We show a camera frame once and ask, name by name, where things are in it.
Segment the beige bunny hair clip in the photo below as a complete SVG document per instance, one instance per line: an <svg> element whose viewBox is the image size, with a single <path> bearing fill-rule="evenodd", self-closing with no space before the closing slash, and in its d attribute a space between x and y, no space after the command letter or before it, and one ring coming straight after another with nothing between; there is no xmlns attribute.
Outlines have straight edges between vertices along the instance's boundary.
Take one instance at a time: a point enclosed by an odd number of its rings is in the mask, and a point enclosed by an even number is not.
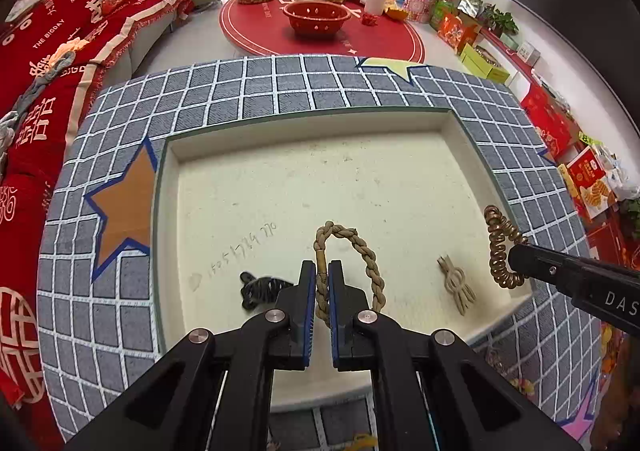
<svg viewBox="0 0 640 451"><path fill-rule="evenodd" d="M460 315L466 315L466 312L475 304L476 295L469 283L466 282L464 271L456 266L448 255L440 256L437 263L444 275L446 291L454 299L454 304L456 304Z"/></svg>

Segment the grey patterned cloth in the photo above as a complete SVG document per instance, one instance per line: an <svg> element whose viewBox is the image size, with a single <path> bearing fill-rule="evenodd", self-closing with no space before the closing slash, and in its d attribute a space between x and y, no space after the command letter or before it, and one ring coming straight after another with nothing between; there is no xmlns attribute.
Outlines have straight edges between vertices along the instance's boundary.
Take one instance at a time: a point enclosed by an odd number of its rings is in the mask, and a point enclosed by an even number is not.
<svg viewBox="0 0 640 451"><path fill-rule="evenodd" d="M34 77L24 93L19 96L13 108L1 118L1 167L6 164L9 146L13 144L14 137L26 118L26 112L43 90L60 74L70 67L75 60L76 52L68 50L62 54L52 55L42 71Z"/></svg>

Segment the potted green plant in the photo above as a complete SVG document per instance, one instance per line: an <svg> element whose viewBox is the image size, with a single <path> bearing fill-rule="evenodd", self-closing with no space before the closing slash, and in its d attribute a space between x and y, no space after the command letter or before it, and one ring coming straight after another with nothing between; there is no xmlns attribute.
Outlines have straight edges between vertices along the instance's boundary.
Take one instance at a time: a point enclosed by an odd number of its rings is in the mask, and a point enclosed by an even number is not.
<svg viewBox="0 0 640 451"><path fill-rule="evenodd" d="M510 12L503 12L494 4L486 5L478 16L480 23L495 36L503 33L509 35L518 34L518 25Z"/></svg>

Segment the shallow cream tray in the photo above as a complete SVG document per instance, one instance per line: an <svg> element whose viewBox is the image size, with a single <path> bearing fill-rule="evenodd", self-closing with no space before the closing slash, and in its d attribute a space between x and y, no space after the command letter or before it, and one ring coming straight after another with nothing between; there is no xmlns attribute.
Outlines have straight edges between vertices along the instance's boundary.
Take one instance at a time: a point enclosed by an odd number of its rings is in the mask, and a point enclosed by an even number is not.
<svg viewBox="0 0 640 451"><path fill-rule="evenodd" d="M491 277L488 205L506 199L450 111L291 113L171 136L153 212L158 335L171 347L197 327L241 327L240 273L296 281L317 229L334 222L375 252L386 315L476 341L532 296ZM446 255L476 295L466 315L445 289Z"/></svg>

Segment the red round rug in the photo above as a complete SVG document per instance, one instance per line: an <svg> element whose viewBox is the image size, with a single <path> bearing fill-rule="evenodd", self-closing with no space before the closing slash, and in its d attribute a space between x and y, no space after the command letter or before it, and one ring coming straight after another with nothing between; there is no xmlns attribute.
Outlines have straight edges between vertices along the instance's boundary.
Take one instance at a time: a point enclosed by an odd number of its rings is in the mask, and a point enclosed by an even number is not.
<svg viewBox="0 0 640 451"><path fill-rule="evenodd" d="M219 24L228 40L258 56L331 54L410 62L425 60L425 47L411 24L375 17L362 22L363 7L316 0L228 0Z"/></svg>

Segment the red waffle snack box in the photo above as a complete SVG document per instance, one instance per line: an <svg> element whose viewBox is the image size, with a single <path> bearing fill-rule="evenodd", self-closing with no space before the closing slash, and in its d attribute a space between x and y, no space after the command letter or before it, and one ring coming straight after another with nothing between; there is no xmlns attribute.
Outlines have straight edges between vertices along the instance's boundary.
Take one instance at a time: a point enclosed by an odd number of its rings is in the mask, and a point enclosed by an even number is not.
<svg viewBox="0 0 640 451"><path fill-rule="evenodd" d="M568 163L567 171L582 201L585 215L595 219L617 202L616 195L608 182L608 175L600 164L593 148L585 148Z"/></svg>

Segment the black claw hair clip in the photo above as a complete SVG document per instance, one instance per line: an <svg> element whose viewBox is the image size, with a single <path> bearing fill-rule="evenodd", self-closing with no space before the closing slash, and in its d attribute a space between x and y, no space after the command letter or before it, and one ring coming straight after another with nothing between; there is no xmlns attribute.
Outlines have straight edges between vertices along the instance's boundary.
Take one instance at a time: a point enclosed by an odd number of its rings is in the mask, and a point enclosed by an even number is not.
<svg viewBox="0 0 640 451"><path fill-rule="evenodd" d="M248 271L240 273L240 280L242 282L240 291L242 308L247 311L254 310L260 305L274 304L282 289L288 289L293 286L291 282L280 278L256 278Z"/></svg>

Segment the red sofa cover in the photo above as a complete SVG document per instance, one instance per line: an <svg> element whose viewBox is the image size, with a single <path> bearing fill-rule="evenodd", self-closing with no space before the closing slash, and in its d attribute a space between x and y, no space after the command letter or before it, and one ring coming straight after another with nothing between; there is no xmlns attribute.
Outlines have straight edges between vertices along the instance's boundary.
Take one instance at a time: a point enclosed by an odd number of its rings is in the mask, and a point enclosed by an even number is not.
<svg viewBox="0 0 640 451"><path fill-rule="evenodd" d="M28 107L1 167L1 391L18 426L40 450L59 450L39 355L36 289L44 223L65 153L139 32L193 0L128 0L109 15L102 0L38 0L1 42L1 117L52 55L75 60Z"/></svg>

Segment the red gift box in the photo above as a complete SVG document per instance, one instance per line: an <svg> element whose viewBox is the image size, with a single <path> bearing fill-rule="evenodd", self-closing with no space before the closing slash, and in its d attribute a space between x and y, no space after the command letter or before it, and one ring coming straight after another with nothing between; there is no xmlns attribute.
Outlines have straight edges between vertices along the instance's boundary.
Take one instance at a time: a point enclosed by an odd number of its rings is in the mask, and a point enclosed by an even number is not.
<svg viewBox="0 0 640 451"><path fill-rule="evenodd" d="M579 141L577 124L558 107L544 87L530 83L521 107L544 141L551 159L557 161Z"/></svg>

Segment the green yellow box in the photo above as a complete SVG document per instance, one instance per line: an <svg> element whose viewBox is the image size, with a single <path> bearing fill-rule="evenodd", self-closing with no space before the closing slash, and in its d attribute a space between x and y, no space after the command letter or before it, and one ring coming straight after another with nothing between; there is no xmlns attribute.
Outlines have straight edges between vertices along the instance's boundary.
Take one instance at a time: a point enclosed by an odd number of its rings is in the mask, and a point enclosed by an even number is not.
<svg viewBox="0 0 640 451"><path fill-rule="evenodd" d="M500 84L504 84L510 78L510 73L483 47L465 44L460 61L478 78L486 78Z"/></svg>

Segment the white cylinder cup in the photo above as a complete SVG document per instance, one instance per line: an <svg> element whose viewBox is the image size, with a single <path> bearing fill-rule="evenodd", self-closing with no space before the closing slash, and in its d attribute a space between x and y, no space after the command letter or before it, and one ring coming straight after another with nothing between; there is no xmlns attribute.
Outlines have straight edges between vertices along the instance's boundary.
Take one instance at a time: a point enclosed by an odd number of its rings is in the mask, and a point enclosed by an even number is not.
<svg viewBox="0 0 640 451"><path fill-rule="evenodd" d="M364 12L372 16L382 16L386 7L386 0L364 0Z"/></svg>

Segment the red colander basket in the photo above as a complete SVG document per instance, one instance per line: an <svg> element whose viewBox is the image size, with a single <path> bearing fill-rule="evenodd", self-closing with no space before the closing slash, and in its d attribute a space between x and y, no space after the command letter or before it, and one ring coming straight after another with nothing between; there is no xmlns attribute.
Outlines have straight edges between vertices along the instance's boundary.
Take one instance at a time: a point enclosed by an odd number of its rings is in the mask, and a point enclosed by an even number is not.
<svg viewBox="0 0 640 451"><path fill-rule="evenodd" d="M289 3L282 12L294 33L301 36L333 36L352 16L345 6L322 0Z"/></svg>

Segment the grey checkered tablecloth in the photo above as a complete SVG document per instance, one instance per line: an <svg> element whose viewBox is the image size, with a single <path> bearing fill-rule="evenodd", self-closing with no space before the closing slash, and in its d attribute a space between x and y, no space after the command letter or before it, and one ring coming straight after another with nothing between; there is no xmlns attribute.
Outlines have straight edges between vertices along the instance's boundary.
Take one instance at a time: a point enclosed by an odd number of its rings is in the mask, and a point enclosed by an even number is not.
<svg viewBox="0 0 640 451"><path fill-rule="evenodd" d="M160 358L152 306L150 243L116 245L93 279L105 213L85 199L116 190L142 148L160 162L171 134L262 116L347 107L451 109L471 134L512 211L533 241L588 254L585 228L564 182L539 155L542 142L503 84L434 66L410 82L341 56L284 56L198 63L107 87L80 126L62 168L40 249L40 353L55 422L69 441ZM507 379L523 380L535 405L582 445L598 405L600 323L551 285L507 315L474 347ZM281 449L333 450L374 433L370 388L282 401L270 427Z"/></svg>

